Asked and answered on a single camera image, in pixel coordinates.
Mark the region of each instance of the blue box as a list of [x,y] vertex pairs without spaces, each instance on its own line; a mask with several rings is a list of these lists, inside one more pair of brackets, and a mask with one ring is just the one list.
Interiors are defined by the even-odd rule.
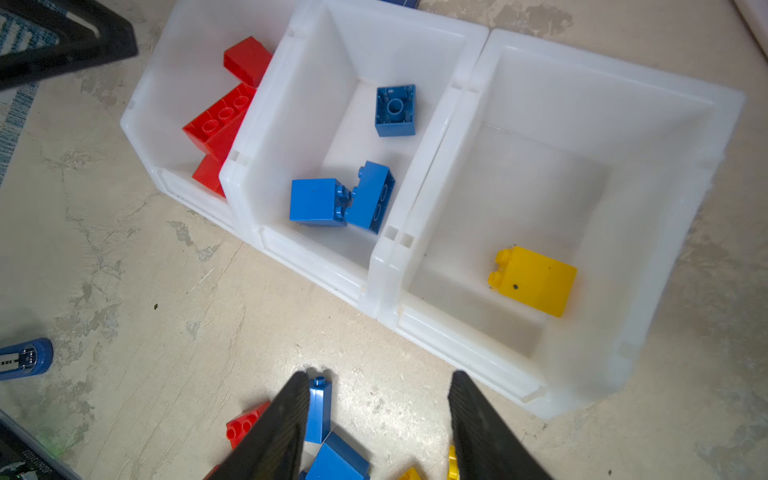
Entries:
[[370,464],[331,432],[320,447],[306,480],[366,480]]
[[335,178],[294,180],[290,187],[290,219],[305,225],[343,227],[351,198],[349,190]]
[[402,5],[403,7],[416,8],[419,6],[419,0],[383,0],[384,2]]
[[376,89],[376,131],[380,137],[416,135],[416,86]]
[[304,439],[312,443],[323,443],[331,431],[331,397],[333,384],[319,376],[310,380],[310,412],[306,417]]
[[352,204],[346,208],[344,220],[373,233],[384,221],[395,178],[384,165],[366,162],[357,172],[360,183],[352,189]]

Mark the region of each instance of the yellow lego brick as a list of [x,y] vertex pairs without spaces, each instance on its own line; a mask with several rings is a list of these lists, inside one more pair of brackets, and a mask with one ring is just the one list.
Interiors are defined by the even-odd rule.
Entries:
[[448,480],[461,480],[458,477],[458,460],[456,460],[456,447],[451,445],[448,450]]
[[577,269],[540,253],[512,247],[496,255],[498,269],[488,284],[501,295],[560,317]]
[[419,473],[416,469],[411,467],[406,473],[402,474],[402,477],[398,480],[422,480],[422,478],[419,477]]

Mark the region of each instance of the blue striped rug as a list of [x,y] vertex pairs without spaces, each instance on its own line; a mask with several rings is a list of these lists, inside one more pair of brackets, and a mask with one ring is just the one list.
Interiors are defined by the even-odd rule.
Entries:
[[[43,5],[62,14],[65,11],[47,2]],[[40,48],[55,45],[54,33],[27,22],[23,18],[0,12],[0,55],[27,48]],[[13,150],[16,149],[18,136],[27,121],[27,112],[35,99],[38,84],[27,84],[11,90],[0,91],[0,184],[8,171]]]

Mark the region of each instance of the black plastic frame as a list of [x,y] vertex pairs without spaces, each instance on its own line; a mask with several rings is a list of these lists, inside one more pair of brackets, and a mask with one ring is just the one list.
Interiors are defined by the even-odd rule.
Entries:
[[310,410],[310,378],[296,372],[210,480],[294,480]]
[[55,75],[134,57],[131,23],[93,0],[49,0],[93,25],[98,33],[34,0],[0,0],[0,9],[53,31],[56,45],[0,55],[0,91]]
[[552,480],[466,372],[453,372],[448,404],[462,480]]

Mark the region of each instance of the black object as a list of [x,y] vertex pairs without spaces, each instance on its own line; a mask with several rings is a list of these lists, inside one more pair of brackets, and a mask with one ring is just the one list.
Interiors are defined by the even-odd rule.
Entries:
[[210,480],[294,480],[310,410],[310,378],[296,372]]
[[48,0],[98,33],[35,0],[0,0],[0,9],[54,32],[58,43],[0,55],[0,91],[138,54],[131,23],[93,0]]
[[[462,480],[552,480],[509,431],[469,376],[448,394]],[[310,379],[296,372],[210,480],[294,480],[310,408]]]
[[0,410],[0,477],[81,480]]
[[552,480],[466,372],[453,372],[448,404],[462,480]]

